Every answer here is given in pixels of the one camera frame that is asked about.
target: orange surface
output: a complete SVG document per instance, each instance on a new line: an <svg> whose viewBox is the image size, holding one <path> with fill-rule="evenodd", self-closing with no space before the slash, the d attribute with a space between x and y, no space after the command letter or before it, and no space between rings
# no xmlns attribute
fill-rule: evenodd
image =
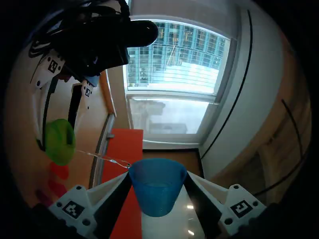
<svg viewBox="0 0 319 239"><path fill-rule="evenodd" d="M115 135L110 139L106 155L118 160L125 160L130 164L143 157L143 130L113 129ZM127 171L115 163L105 161L102 182L109 181ZM115 223L111 239L142 238L141 211L133 187L123 204L122 210Z"/></svg>

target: cup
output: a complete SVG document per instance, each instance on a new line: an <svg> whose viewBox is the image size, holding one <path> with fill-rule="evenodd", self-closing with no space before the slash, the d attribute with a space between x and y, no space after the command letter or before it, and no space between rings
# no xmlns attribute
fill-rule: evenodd
<svg viewBox="0 0 319 239"><path fill-rule="evenodd" d="M168 214L181 191L186 168L169 159L143 159L129 169L141 210L148 216Z"/></svg>

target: glass building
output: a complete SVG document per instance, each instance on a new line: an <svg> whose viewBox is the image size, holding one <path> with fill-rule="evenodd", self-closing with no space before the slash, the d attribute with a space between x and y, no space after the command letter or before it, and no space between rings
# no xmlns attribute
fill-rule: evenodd
<svg viewBox="0 0 319 239"><path fill-rule="evenodd" d="M159 35L148 47L129 48L128 90L170 90L216 95L227 39L195 27L155 22Z"/></svg>

